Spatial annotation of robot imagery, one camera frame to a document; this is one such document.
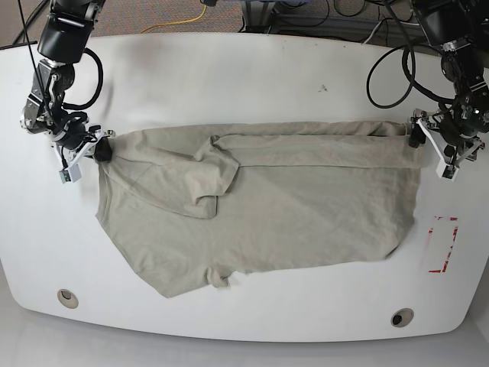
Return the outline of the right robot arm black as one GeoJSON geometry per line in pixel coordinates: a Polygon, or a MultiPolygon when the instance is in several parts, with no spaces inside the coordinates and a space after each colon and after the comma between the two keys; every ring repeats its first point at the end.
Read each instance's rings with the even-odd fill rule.
{"type": "Polygon", "coordinates": [[[88,157],[98,162],[112,159],[110,134],[98,125],[89,127],[86,113],[99,98],[104,80],[102,61],[86,46],[104,4],[104,1],[51,1],[37,47],[43,59],[32,63],[33,85],[21,127],[32,135],[50,136],[65,176],[78,158],[88,157]],[[75,80],[74,65],[84,55],[91,57],[97,67],[95,92],[83,104],[65,102],[66,91],[75,80]],[[73,154],[73,161],[66,161],[66,151],[73,154]]]}

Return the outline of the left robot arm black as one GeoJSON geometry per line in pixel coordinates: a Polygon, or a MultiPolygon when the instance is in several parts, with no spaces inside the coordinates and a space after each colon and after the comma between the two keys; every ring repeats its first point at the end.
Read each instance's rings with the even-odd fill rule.
{"type": "Polygon", "coordinates": [[[445,78],[455,97],[447,99],[418,83],[414,87],[439,104],[441,121],[434,128],[446,141],[445,156],[475,161],[484,148],[479,133],[488,132],[488,84],[480,53],[488,51],[487,1],[411,1],[430,47],[441,54],[445,78]]]}

